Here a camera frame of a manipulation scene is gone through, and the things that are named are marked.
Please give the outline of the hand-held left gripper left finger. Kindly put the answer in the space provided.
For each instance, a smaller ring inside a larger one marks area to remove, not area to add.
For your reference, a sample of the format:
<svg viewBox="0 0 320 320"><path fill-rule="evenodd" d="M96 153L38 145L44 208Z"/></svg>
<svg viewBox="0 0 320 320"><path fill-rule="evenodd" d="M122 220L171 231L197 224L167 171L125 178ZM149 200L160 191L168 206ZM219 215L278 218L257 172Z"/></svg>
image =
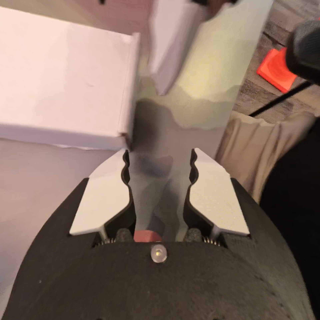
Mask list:
<svg viewBox="0 0 320 320"><path fill-rule="evenodd" d="M115 240L118 230L128 229L134 236L136 213L129 166L129 151L122 149L90 174L70 235L98 233L101 240Z"/></svg>

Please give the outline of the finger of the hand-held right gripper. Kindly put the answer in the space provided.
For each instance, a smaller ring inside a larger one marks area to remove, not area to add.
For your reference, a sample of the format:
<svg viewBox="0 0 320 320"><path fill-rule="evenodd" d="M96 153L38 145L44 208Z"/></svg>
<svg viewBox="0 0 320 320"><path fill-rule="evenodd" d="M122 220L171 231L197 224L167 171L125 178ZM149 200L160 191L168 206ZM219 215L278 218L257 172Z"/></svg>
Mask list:
<svg viewBox="0 0 320 320"><path fill-rule="evenodd" d="M158 95L165 95L174 84L207 17L207 1L154 1L149 20L149 71Z"/></svg>

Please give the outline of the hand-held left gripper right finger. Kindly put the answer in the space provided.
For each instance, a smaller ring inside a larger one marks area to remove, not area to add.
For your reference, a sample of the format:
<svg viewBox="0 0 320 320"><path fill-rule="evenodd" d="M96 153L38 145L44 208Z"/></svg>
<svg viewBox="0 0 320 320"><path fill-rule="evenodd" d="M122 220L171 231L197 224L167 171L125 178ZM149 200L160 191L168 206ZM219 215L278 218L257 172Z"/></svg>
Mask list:
<svg viewBox="0 0 320 320"><path fill-rule="evenodd" d="M189 180L183 208L189 230L199 230L202 241L250 235L230 174L199 148L191 150Z"/></svg>

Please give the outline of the white cardboard box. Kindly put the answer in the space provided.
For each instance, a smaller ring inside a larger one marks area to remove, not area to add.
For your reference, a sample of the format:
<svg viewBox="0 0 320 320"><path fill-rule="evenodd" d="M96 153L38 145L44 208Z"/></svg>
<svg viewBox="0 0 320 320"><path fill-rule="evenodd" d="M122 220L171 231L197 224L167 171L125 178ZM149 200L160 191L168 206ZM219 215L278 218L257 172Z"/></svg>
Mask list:
<svg viewBox="0 0 320 320"><path fill-rule="evenodd" d="M0 137L129 148L141 35L1 7Z"/></svg>

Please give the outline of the beige cloth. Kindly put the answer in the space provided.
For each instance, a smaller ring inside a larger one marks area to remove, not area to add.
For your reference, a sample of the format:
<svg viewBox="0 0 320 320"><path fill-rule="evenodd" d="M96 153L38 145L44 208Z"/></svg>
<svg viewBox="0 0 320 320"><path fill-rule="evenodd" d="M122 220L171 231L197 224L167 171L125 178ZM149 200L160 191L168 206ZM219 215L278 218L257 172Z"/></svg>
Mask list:
<svg viewBox="0 0 320 320"><path fill-rule="evenodd" d="M232 111L215 160L259 204L276 162L306 136L315 122L316 116L307 111L276 123Z"/></svg>

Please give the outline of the person's black clothing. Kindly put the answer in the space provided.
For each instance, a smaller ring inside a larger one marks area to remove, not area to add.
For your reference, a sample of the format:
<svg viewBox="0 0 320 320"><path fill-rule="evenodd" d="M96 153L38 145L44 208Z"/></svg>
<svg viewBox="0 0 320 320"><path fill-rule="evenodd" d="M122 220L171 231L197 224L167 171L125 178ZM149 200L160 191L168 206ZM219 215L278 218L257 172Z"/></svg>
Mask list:
<svg viewBox="0 0 320 320"><path fill-rule="evenodd" d="M260 207L299 266L315 318L320 317L320 120L274 165Z"/></svg>

